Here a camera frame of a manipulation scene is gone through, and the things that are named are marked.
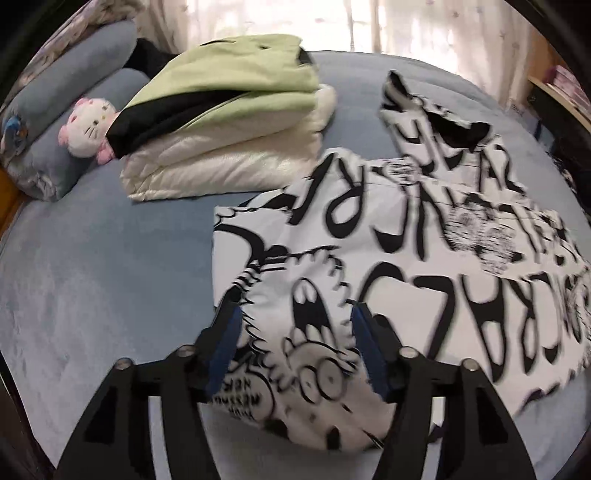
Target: bed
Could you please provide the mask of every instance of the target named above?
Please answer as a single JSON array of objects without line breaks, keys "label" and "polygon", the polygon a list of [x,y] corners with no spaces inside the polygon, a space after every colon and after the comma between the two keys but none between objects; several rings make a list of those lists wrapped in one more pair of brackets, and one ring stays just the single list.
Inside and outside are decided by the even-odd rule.
[{"label": "bed", "polygon": [[[365,158],[396,157],[377,110],[381,85],[398,70],[410,90],[462,118],[491,123],[515,159],[517,177],[541,207],[558,210],[591,258],[591,229],[576,198],[535,139],[476,86],[428,64],[360,53],[313,53],[339,104],[324,147]],[[55,203],[30,201],[0,243],[0,351],[33,433],[53,463],[105,372],[122,356],[161,359],[193,341],[213,316],[213,209],[252,193],[135,204],[121,166],[88,171]],[[156,413],[158,402],[151,402]],[[326,453],[294,446],[202,408],[222,478],[370,478],[380,452]],[[531,403],[516,419],[539,480],[567,463],[591,423],[591,373]],[[159,479],[169,478],[162,427],[152,422]],[[423,478],[434,478],[438,444]]]}]

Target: white graphic t-shirt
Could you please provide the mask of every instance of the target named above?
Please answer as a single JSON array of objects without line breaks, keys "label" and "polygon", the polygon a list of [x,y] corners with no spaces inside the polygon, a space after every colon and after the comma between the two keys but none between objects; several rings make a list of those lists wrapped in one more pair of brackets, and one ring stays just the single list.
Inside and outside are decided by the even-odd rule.
[{"label": "white graphic t-shirt", "polygon": [[590,358],[589,265],[501,138],[394,72],[380,114],[402,158],[329,150],[309,178],[216,209],[215,303],[239,288],[243,331],[213,404],[319,449],[380,446],[394,411],[368,383],[354,301],[428,358],[477,360],[511,414]]}]

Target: blue pillow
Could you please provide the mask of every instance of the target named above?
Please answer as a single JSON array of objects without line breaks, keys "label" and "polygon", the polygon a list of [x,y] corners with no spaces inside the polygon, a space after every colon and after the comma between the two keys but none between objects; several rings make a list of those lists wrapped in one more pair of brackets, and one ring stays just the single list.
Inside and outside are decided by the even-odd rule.
[{"label": "blue pillow", "polygon": [[[118,70],[83,96],[104,98],[118,110],[138,93],[149,78],[137,70]],[[27,195],[38,200],[55,201],[62,198],[88,169],[92,158],[75,158],[57,141],[62,125],[68,121],[74,105],[49,126],[19,157],[6,165],[14,183]]]},{"label": "blue pillow", "polygon": [[73,46],[23,88],[3,115],[4,161],[20,155],[85,91],[123,68],[136,42],[137,30],[132,21],[106,25]]}]

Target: folded white quilt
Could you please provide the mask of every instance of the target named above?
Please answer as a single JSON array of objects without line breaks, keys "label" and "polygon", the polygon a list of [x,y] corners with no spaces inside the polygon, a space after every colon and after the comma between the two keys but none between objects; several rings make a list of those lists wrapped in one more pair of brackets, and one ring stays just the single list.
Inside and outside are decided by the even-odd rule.
[{"label": "folded white quilt", "polygon": [[321,85],[303,118],[272,112],[165,135],[124,157],[121,182],[139,202],[284,187],[316,166],[335,106],[335,90]]}]

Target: white sheer curtain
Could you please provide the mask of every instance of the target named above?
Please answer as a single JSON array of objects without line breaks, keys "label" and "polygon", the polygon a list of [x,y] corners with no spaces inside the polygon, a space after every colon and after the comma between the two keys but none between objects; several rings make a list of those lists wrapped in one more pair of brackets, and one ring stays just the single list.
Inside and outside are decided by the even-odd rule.
[{"label": "white sheer curtain", "polygon": [[467,78],[503,106],[525,86],[531,33],[505,0],[151,0],[138,25],[170,51],[291,33],[308,50],[411,57]]}]

